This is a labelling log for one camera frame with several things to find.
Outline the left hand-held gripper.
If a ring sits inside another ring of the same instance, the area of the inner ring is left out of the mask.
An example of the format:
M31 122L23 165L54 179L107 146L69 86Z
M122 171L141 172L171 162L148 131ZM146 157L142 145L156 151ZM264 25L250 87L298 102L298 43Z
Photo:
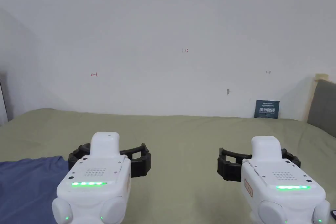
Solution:
M133 154L140 153L139 158ZM97 132L91 143L68 156L70 170L57 187L52 212L58 224L120 224L125 218L131 178L151 169L145 143L119 151L119 134Z

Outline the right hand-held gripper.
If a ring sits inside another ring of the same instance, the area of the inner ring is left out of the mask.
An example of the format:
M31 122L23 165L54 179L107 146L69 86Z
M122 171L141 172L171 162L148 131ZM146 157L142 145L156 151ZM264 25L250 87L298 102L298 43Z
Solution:
M252 155L220 148L217 159L217 173L225 181L241 181L251 223L327 224L326 192L301 169L299 158L273 136L256 136L251 143Z

